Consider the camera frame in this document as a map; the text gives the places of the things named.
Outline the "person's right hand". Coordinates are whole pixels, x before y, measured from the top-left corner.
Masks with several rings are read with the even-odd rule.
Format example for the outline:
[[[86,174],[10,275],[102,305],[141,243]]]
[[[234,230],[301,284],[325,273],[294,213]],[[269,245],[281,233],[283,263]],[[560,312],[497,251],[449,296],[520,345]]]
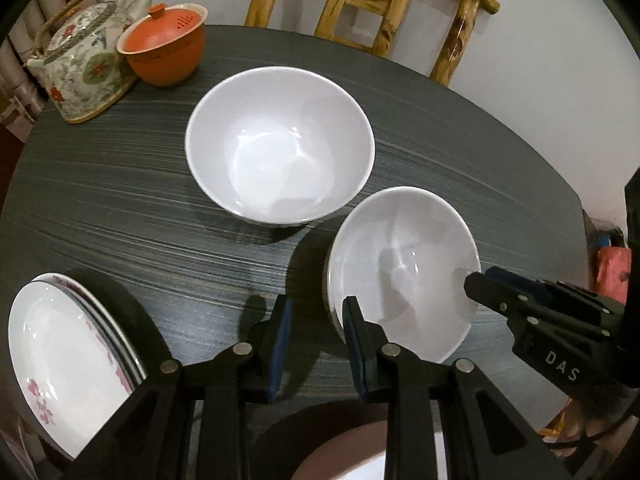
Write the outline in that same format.
[[[565,422],[558,439],[559,442],[577,441],[581,438],[593,437],[613,427],[612,422],[592,418],[582,406],[574,400],[568,401],[564,415]],[[620,452],[622,452],[630,435],[636,429],[637,424],[638,420],[635,419],[634,416],[629,417],[622,426],[619,426],[615,431],[600,439],[597,445],[604,448],[608,455],[616,458],[620,455]]]

